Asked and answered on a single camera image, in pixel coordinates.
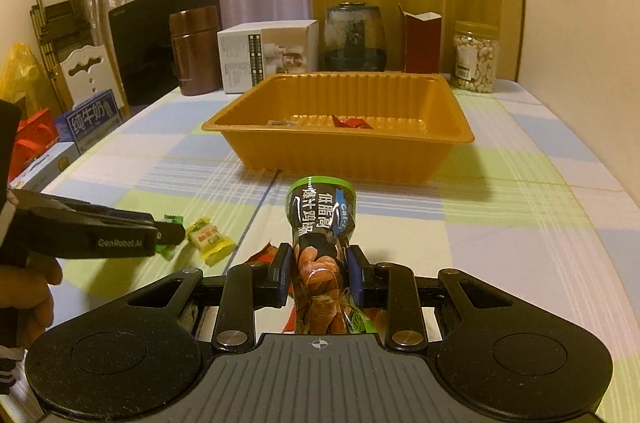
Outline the person's left hand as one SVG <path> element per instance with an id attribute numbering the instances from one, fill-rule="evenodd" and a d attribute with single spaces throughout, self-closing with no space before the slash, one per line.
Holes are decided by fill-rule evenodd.
<path id="1" fill-rule="evenodd" d="M 54 301 L 50 287 L 62 280 L 58 261 L 36 252 L 29 254 L 25 268 L 1 266 L 1 307 L 17 310 L 18 347 L 29 348 L 53 325 Z"/>

